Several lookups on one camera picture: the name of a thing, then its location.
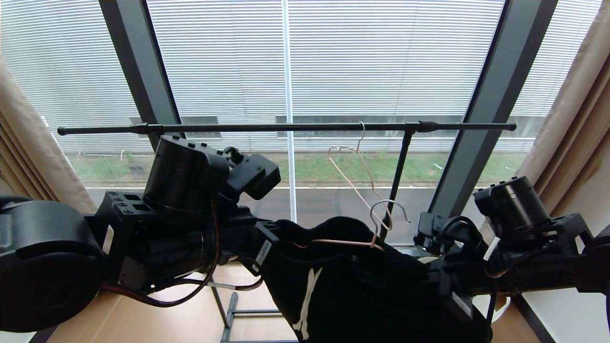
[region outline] copper wire hanger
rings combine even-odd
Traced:
[[[378,244],[375,243],[376,240],[377,240],[378,233],[379,233],[379,225],[377,224],[377,222],[375,221],[375,219],[373,217],[376,217],[379,220],[381,226],[383,226],[386,230],[389,231],[389,230],[392,229],[392,216],[391,216],[391,213],[389,211],[389,208],[387,207],[387,205],[385,205],[386,213],[387,213],[388,218],[389,218],[388,225],[386,225],[383,222],[383,220],[381,220],[381,218],[379,218],[379,216],[374,212],[375,206],[377,206],[377,205],[379,205],[381,203],[393,203],[395,205],[398,205],[401,208],[401,210],[403,211],[404,219],[407,220],[407,222],[409,222],[409,223],[411,221],[407,218],[407,211],[404,209],[403,205],[397,203],[394,200],[383,199],[383,196],[379,192],[377,192],[375,190],[375,181],[373,180],[373,176],[371,174],[371,171],[369,170],[367,163],[364,161],[364,158],[360,154],[360,143],[361,143],[362,139],[364,139],[364,135],[366,133],[366,127],[364,126],[363,122],[359,121],[359,123],[362,125],[362,136],[358,140],[358,144],[356,146],[356,149],[354,150],[354,149],[352,149],[352,148],[350,148],[348,146],[339,146],[339,147],[331,146],[329,148],[329,150],[328,150],[328,159],[331,161],[333,166],[335,166],[335,168],[341,174],[341,176],[343,176],[343,178],[350,184],[351,188],[356,192],[356,194],[358,194],[358,196],[360,197],[362,202],[364,202],[364,204],[367,205],[367,207],[369,208],[369,210],[370,210],[369,215],[371,217],[371,221],[375,225],[375,233],[373,235],[373,238],[372,238],[372,240],[370,242],[353,242],[353,241],[350,241],[350,240],[335,240],[335,239],[312,239],[311,242],[321,242],[321,243],[330,243],[330,244],[344,244],[344,245],[358,245],[358,246],[370,247],[370,248],[375,248],[377,250],[384,251],[383,247],[381,247],[381,246],[379,246]],[[362,165],[364,166],[365,170],[367,171],[369,180],[371,181],[371,189],[372,189],[373,193],[375,193],[375,195],[377,195],[379,197],[379,201],[374,203],[372,206],[368,204],[368,202],[360,194],[360,192],[358,191],[356,186],[354,186],[354,184],[350,181],[350,179],[343,173],[343,171],[341,171],[341,168],[339,168],[339,166],[332,159],[331,151],[332,151],[333,148],[336,149],[337,152],[341,151],[341,149],[348,149],[348,150],[354,151],[358,155],[358,157],[360,157]],[[308,247],[308,245],[299,245],[299,244],[294,243],[294,242],[288,242],[288,243],[291,243],[294,246],[299,247],[299,248],[303,248],[303,249]]]

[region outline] green lawn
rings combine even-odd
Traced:
[[[288,180],[288,157],[286,154],[265,154],[277,163],[282,173],[282,180]],[[354,153],[335,153],[334,160],[343,172],[353,181],[366,181],[368,176]],[[437,181],[445,167],[448,153],[410,153],[407,155],[403,170],[403,180]],[[494,154],[488,161],[480,181],[497,182],[514,173],[521,164],[524,154]],[[95,182],[146,181],[153,157],[124,155],[118,156],[68,156],[77,175],[86,184]],[[368,153],[364,154],[369,169],[376,181],[391,181],[396,169],[398,154]],[[341,175],[328,159],[326,153],[307,153],[295,156],[295,171],[298,181],[338,181],[344,182]]]

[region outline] road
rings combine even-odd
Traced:
[[[104,190],[88,189],[97,205],[103,199]],[[360,190],[362,196],[372,204],[378,200],[377,196],[368,189]],[[379,190],[382,196],[389,196],[389,189]],[[400,189],[396,198],[407,210],[408,223],[401,215],[400,208],[394,207],[393,229],[388,233],[387,242],[391,244],[412,244],[413,236],[417,231],[417,222],[421,212],[426,212],[430,200],[434,195],[433,188]],[[262,200],[256,201],[243,195],[240,204],[248,206],[252,213],[259,218],[276,220],[290,218],[290,197],[288,189],[274,189]],[[378,215],[382,217],[383,210],[379,206]],[[472,201],[466,207],[464,214],[471,217],[475,223],[481,223],[482,217],[476,210]],[[368,214],[368,208],[356,195],[353,189],[297,189],[296,190],[296,216],[297,222],[306,228],[311,228],[330,217],[343,215],[358,218],[369,227],[373,223]]]

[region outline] clothing rack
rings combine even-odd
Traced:
[[[162,125],[140,123],[132,126],[112,126],[98,128],[58,128],[60,135],[69,134],[94,134],[94,133],[135,133],[135,134],[154,134],[161,135],[168,132],[272,132],[272,131],[403,131],[403,141],[398,154],[398,163],[394,172],[392,187],[390,188],[390,200],[396,200],[398,186],[403,174],[404,162],[407,151],[411,144],[411,137],[416,132],[432,132],[437,130],[480,130],[480,131],[514,131],[517,125],[514,123],[436,123],[433,121],[419,121],[417,123],[320,123],[320,124],[261,124],[261,125]],[[390,216],[394,204],[387,204],[387,212],[383,218],[383,223],[389,225]],[[382,226],[379,238],[384,241],[387,230]],[[231,329],[236,317],[270,317],[281,315],[277,309],[237,309],[237,292],[231,294],[229,308],[224,310],[220,301],[218,289],[211,287],[220,316],[222,316],[224,330],[220,343],[298,343],[298,341],[231,341]]]

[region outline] white print on shirt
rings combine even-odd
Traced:
[[[318,269],[318,272],[314,273],[314,269],[311,268],[309,270],[309,274],[307,276],[307,290],[305,291],[305,298],[303,299],[303,306],[301,307],[301,318],[297,323],[292,325],[294,330],[298,330],[303,335],[303,340],[309,338],[309,333],[307,332],[307,312],[309,310],[309,301],[311,300],[311,294],[314,292],[314,287],[316,281],[318,281],[318,276],[320,276],[320,272],[322,268]]]

